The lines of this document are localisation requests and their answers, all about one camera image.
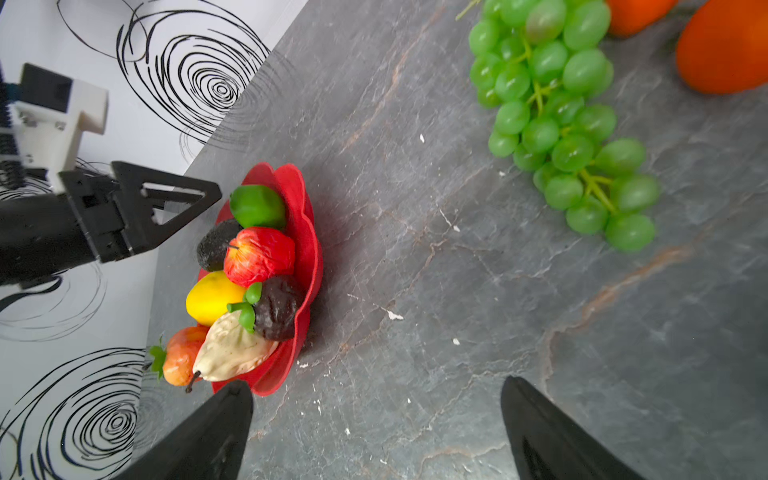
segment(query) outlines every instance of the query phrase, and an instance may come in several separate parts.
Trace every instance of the countertop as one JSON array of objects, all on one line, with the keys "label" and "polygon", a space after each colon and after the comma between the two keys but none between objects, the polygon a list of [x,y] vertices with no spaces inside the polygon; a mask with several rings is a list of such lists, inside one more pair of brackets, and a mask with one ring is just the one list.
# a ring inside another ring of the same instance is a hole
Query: countertop
[{"label": "countertop", "polygon": [[[517,478],[499,409],[514,375],[648,480],[764,478],[768,88],[688,90],[684,17],[604,41],[600,102],[664,191],[657,239],[618,253],[488,152],[464,6],[308,2],[187,172],[228,194],[259,161],[295,163],[324,251],[300,364],[255,398],[240,477]],[[148,344],[191,324],[219,206],[161,247]],[[135,457],[211,395],[198,385],[145,379]]]}]

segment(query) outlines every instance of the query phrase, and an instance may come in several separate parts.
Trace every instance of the red bowl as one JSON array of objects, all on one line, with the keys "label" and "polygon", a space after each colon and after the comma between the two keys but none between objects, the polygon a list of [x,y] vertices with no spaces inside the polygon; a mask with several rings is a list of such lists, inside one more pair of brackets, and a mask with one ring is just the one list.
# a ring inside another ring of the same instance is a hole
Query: red bowl
[{"label": "red bowl", "polygon": [[[310,304],[315,300],[320,280],[323,278],[323,254],[315,233],[315,215],[312,212],[310,197],[306,194],[304,177],[296,165],[284,165],[273,170],[269,164],[258,164],[245,176],[243,185],[265,185],[283,197],[288,210],[288,224],[284,232],[296,242],[293,275],[304,287],[306,298],[296,312],[296,335],[292,340],[281,342],[264,363],[250,372],[225,382],[212,382],[211,385],[215,393],[232,380],[241,379],[248,382],[251,391],[256,395],[268,396],[275,393],[285,382],[304,345],[306,331],[310,326]],[[216,223],[230,218],[233,218],[232,211],[230,202],[227,201],[221,208]],[[197,279],[207,274],[207,271],[200,270]]]}]

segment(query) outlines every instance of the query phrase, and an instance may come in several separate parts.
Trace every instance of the avocado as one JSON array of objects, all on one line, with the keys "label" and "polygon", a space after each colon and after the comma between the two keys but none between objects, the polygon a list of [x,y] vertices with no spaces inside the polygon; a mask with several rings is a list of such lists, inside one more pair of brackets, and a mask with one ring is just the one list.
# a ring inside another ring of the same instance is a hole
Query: avocado
[{"label": "avocado", "polygon": [[227,245],[243,228],[235,219],[225,220],[210,229],[197,244],[197,262],[207,272],[224,270]]}]

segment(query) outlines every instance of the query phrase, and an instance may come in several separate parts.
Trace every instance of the white wall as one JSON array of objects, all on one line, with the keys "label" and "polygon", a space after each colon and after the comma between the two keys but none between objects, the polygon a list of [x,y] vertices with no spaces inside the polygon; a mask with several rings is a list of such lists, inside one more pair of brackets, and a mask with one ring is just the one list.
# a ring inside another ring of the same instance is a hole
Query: white wall
[{"label": "white wall", "polygon": [[[28,62],[110,91],[107,132],[84,135],[84,161],[183,173],[266,56],[251,53],[273,48],[305,2],[8,0],[0,14],[0,65],[8,82],[18,81]],[[187,12],[155,15],[179,10]],[[126,38],[132,15],[142,21],[134,22],[134,52],[124,49],[121,63],[116,40],[121,28]],[[152,26],[145,55],[143,28]],[[188,53],[196,62],[184,64]],[[153,94],[142,81],[162,81],[151,67],[163,58],[170,73],[165,89]],[[175,75],[179,65],[183,76]],[[156,262],[149,252],[80,266],[54,291],[0,311],[0,480],[19,477],[19,468],[24,478],[42,478],[44,470],[105,478],[130,458]],[[0,302],[17,292],[0,287]],[[35,460],[38,453],[48,459]]]}]

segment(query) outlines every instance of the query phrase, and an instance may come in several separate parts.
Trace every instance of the marble tabletop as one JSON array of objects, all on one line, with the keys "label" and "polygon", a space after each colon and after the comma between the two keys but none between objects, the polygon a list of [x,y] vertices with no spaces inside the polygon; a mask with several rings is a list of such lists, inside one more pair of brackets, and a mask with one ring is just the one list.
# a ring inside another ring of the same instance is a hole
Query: marble tabletop
[{"label": "marble tabletop", "polygon": [[[255,398],[240,477],[517,478],[514,375],[648,480],[765,478],[768,88],[686,89],[683,16],[604,42],[601,101],[664,191],[657,239],[618,253],[488,152],[463,8],[310,0],[187,173],[227,193],[258,161],[295,163],[323,245],[300,364]],[[161,247],[149,343],[190,325],[217,210]],[[135,455],[210,395],[144,382]]]}]

